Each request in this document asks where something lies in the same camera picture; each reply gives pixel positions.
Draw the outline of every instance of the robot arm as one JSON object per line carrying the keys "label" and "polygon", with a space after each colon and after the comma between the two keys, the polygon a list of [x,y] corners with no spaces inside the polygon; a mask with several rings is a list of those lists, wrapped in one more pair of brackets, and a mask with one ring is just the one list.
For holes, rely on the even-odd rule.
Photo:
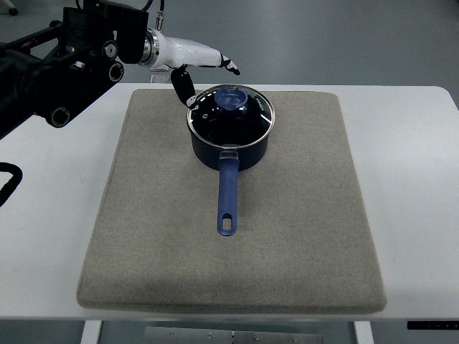
{"label": "robot arm", "polygon": [[[122,79],[117,58],[150,68],[167,65],[176,69],[173,74],[189,65],[239,74],[217,50],[165,37],[147,25],[144,10],[84,0],[82,8],[64,8],[62,23],[53,21],[48,29],[0,44],[0,140],[31,115],[56,128],[68,124]],[[44,59],[31,55],[31,48],[55,38],[58,45]],[[179,94],[180,87],[174,88]]]}

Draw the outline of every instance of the white table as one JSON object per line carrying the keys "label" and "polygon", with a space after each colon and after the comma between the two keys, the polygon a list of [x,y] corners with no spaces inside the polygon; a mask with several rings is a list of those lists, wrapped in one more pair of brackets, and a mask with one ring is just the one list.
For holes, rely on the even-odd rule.
{"label": "white table", "polygon": [[[382,312],[210,316],[80,307],[78,279],[128,101],[138,88],[171,87],[119,84],[63,129],[35,117],[0,140],[0,161],[24,172],[0,208],[0,318],[457,319],[459,112],[448,92],[438,87],[252,86],[338,95],[387,294]],[[0,184],[8,177],[0,174]]]}

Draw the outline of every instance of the black cable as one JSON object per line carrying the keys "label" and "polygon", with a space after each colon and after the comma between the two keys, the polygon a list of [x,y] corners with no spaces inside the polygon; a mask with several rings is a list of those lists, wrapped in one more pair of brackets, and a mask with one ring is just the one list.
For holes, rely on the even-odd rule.
{"label": "black cable", "polygon": [[0,206],[3,206],[14,190],[16,190],[19,183],[21,183],[22,170],[12,163],[0,163],[0,172],[8,172],[13,175],[11,179],[0,189]]}
{"label": "black cable", "polygon": [[153,3],[153,0],[148,0],[146,5],[142,8],[142,11],[148,11],[152,3]]}

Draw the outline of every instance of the handle hole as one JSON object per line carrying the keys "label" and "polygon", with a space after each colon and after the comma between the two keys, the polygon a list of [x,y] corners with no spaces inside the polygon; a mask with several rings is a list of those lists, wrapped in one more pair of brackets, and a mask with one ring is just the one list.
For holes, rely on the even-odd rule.
{"label": "handle hole", "polygon": [[223,214],[223,229],[229,231],[231,229],[231,214]]}

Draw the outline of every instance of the pot lid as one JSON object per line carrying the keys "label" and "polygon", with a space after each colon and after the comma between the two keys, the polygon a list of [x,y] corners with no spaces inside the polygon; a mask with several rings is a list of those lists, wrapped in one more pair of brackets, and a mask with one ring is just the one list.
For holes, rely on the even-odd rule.
{"label": "pot lid", "polygon": [[212,87],[197,96],[188,111],[191,132],[205,143],[219,147],[252,145],[268,136],[274,110],[257,90],[239,85]]}

